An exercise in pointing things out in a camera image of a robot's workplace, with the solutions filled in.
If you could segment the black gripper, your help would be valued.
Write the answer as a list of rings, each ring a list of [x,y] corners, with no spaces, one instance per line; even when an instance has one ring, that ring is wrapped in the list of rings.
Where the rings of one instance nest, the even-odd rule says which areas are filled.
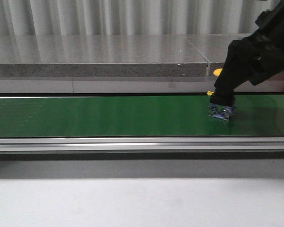
[[[233,101],[234,89],[246,81],[257,85],[284,71],[284,0],[256,19],[258,29],[228,46],[214,87],[215,101]]]

